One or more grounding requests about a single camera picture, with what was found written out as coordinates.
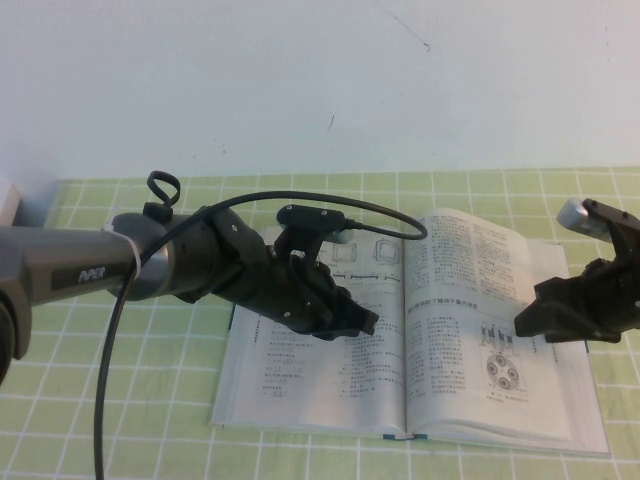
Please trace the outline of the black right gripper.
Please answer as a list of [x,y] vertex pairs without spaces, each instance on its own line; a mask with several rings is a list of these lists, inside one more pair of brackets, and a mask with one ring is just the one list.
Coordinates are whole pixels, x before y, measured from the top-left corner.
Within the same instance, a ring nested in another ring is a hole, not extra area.
[[518,337],[546,342],[618,343],[639,327],[639,262],[602,259],[575,277],[554,277],[535,287],[536,299],[515,318]]

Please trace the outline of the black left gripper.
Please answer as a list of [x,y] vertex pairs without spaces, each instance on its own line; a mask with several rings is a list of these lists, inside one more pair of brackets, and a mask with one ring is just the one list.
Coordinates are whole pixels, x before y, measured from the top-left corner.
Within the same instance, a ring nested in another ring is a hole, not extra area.
[[379,316],[337,286],[322,262],[271,253],[250,279],[255,287],[234,303],[296,333],[333,341],[375,332]]

